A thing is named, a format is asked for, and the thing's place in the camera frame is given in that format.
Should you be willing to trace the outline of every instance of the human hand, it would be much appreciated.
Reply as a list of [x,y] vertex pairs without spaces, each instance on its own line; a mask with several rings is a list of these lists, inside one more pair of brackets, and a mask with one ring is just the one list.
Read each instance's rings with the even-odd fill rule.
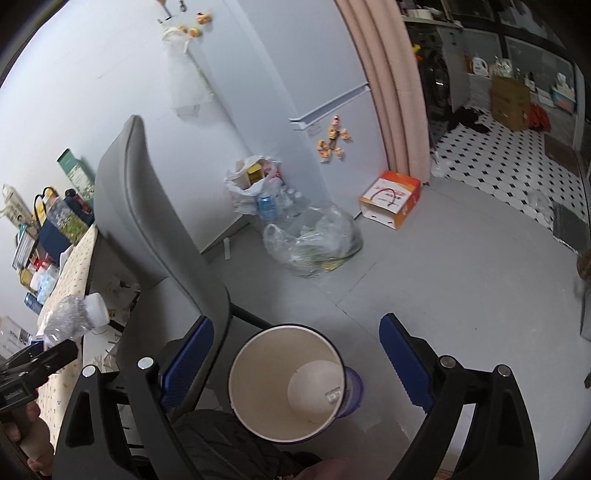
[[49,441],[49,428],[39,418],[41,410],[36,402],[27,404],[26,415],[31,422],[31,427],[26,437],[21,438],[21,432],[15,423],[4,425],[7,436],[13,442],[20,440],[20,447],[28,457],[28,465],[34,472],[44,476],[51,476],[53,473],[53,445]]

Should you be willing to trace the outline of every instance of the white plastic bag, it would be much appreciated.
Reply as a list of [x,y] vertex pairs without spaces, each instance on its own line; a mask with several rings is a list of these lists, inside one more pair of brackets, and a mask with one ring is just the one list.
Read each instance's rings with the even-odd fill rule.
[[66,339],[79,340],[97,327],[109,323],[109,311],[100,293],[86,297],[68,295],[55,307],[44,313],[42,324],[43,344],[46,348],[57,345]]
[[253,155],[236,162],[234,171],[228,170],[224,183],[232,197],[232,206],[234,211],[243,215],[256,215],[256,200],[262,193],[271,194],[269,188],[273,184],[273,179],[277,178],[277,164],[271,162],[271,170],[263,178],[251,186],[248,181],[247,170],[260,160],[271,160],[270,158]]
[[527,204],[542,216],[543,222],[540,221],[540,223],[545,226],[551,226],[554,222],[552,200],[539,190],[527,192],[525,196],[527,198]]
[[170,106],[178,116],[195,116],[200,105],[213,100],[209,82],[191,55],[186,53],[185,45],[189,39],[181,31],[172,31],[163,37]]
[[289,222],[270,223],[263,242],[275,260],[303,277],[334,270],[363,247],[355,220],[336,205],[308,207]]

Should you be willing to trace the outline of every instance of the black and white tile floor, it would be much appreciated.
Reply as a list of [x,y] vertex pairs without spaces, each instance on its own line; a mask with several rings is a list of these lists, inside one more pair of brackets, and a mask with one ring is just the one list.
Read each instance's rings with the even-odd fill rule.
[[542,133],[512,132],[488,112],[479,123],[490,133],[479,134],[460,124],[437,143],[439,157],[453,162],[451,178],[495,196],[548,228],[548,219],[528,205],[528,192],[539,190],[587,223],[582,182],[544,155]]

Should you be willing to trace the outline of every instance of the chair backrest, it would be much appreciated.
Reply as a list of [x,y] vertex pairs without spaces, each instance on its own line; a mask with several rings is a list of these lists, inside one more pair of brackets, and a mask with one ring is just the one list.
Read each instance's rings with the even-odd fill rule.
[[158,181],[144,122],[127,120],[103,155],[95,180],[99,232],[137,276],[142,291],[171,278],[203,315],[227,321],[229,299],[174,211]]

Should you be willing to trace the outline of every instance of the washing machine door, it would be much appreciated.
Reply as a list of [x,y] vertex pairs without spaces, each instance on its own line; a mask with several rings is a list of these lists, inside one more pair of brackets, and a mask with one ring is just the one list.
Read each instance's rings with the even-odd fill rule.
[[425,59],[427,89],[427,108],[432,113],[443,116],[449,106],[449,74],[445,59],[437,50],[432,51]]

